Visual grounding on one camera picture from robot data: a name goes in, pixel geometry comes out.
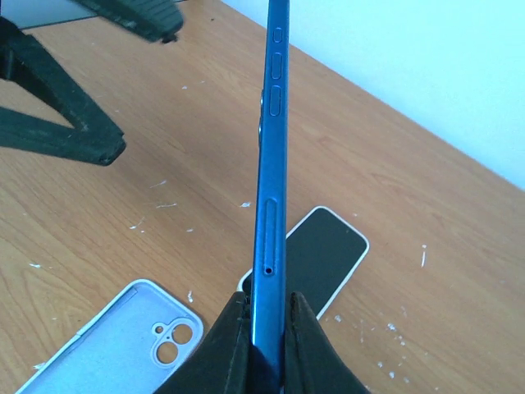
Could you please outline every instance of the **white wall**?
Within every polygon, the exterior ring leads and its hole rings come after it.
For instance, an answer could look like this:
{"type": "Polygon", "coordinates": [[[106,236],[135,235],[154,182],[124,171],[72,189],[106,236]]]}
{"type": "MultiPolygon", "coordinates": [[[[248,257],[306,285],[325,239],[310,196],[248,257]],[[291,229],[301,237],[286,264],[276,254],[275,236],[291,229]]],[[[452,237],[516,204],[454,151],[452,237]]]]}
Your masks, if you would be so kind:
{"type": "MultiPolygon", "coordinates": [[[[268,0],[223,0],[266,25],[268,0]]],[[[291,0],[290,43],[525,189],[525,2],[291,0]]]]}
{"type": "Polygon", "coordinates": [[[19,28],[50,25],[92,16],[71,0],[1,0],[2,16],[19,28]]]}

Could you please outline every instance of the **wooden desk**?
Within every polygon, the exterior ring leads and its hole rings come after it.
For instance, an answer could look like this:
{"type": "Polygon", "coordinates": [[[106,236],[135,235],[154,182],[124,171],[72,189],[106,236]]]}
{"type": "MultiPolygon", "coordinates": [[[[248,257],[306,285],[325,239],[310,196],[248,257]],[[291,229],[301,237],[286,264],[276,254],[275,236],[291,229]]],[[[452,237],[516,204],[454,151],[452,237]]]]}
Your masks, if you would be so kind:
{"type": "MultiPolygon", "coordinates": [[[[209,327],[252,263],[265,32],[182,8],[167,46],[100,20],[34,31],[128,148],[107,168],[0,150],[2,393],[132,280],[191,290],[209,327]]],[[[297,49],[290,72],[288,227],[325,204],[371,242],[322,319],[340,356],[373,393],[523,392],[524,193],[297,49]]]]}

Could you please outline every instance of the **white phone case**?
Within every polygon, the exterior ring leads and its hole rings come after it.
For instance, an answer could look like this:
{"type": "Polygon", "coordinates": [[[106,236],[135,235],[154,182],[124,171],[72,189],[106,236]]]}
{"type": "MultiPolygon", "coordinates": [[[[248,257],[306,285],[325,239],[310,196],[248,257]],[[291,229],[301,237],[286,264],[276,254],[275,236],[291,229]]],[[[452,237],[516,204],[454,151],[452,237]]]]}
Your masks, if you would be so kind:
{"type": "Polygon", "coordinates": [[[151,394],[191,355],[203,333],[199,316],[160,286],[139,279],[83,326],[16,393],[151,394]],[[187,343],[176,343],[172,335],[181,324],[191,328],[187,343]],[[168,364],[157,356],[164,342],[178,350],[168,364]]]}
{"type": "MultiPolygon", "coordinates": [[[[317,320],[319,320],[321,318],[321,316],[326,312],[326,310],[328,309],[328,307],[330,306],[330,304],[334,301],[334,299],[337,297],[337,295],[339,294],[339,292],[341,291],[341,289],[343,288],[343,286],[348,282],[348,280],[352,277],[352,274],[354,274],[355,270],[357,269],[357,267],[361,264],[361,262],[363,261],[364,257],[367,255],[368,251],[370,250],[370,243],[368,242],[368,239],[366,236],[363,235],[362,232],[360,232],[357,228],[355,228],[354,226],[352,226],[350,223],[348,223],[347,221],[345,221],[341,216],[339,216],[337,213],[335,213],[332,209],[328,208],[328,207],[325,207],[323,205],[318,205],[317,207],[315,207],[314,209],[312,209],[304,218],[301,219],[301,221],[299,223],[297,223],[290,231],[288,231],[288,233],[286,234],[286,238],[288,238],[291,234],[293,234],[293,232],[295,230],[297,230],[299,228],[299,226],[301,224],[303,224],[303,222],[308,219],[310,217],[310,215],[312,215],[315,211],[317,211],[318,209],[325,209],[326,211],[330,212],[331,214],[333,214],[336,218],[338,218],[339,220],[341,220],[348,228],[352,229],[352,231],[355,231],[357,234],[359,234],[359,236],[361,236],[364,241],[366,242],[367,244],[367,248],[364,250],[363,254],[361,255],[361,257],[359,258],[358,262],[352,267],[352,269],[348,272],[348,274],[346,275],[346,277],[343,279],[343,281],[341,282],[341,284],[337,287],[336,291],[333,292],[333,294],[331,295],[330,299],[325,303],[325,306],[321,309],[321,311],[317,314],[317,320]]],[[[239,280],[239,283],[237,284],[237,291],[242,291],[243,290],[243,282],[244,280],[249,276],[250,273],[252,273],[252,270],[253,269],[250,269],[245,275],[243,275],[243,277],[239,280]]]]}

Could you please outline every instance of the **power button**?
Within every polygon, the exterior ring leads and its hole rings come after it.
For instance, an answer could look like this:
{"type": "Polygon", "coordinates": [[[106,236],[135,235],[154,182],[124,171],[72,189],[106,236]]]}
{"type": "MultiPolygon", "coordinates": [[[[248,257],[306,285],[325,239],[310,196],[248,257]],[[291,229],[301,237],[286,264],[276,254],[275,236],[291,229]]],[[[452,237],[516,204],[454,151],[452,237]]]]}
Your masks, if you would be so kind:
{"type": "Polygon", "coordinates": [[[273,30],[273,42],[279,43],[280,41],[282,41],[282,29],[280,27],[276,27],[273,30]]]}

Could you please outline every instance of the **volume button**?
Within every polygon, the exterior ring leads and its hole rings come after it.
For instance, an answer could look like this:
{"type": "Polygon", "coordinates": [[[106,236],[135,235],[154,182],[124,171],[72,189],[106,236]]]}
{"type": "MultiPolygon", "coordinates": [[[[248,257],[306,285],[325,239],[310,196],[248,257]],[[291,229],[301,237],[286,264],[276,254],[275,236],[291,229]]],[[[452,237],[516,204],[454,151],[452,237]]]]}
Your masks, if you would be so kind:
{"type": "Polygon", "coordinates": [[[272,78],[278,80],[281,78],[282,68],[282,55],[280,53],[274,53],[272,55],[272,78]]]}
{"type": "Polygon", "coordinates": [[[272,86],[270,89],[270,115],[276,117],[281,113],[281,88],[272,86]]]}

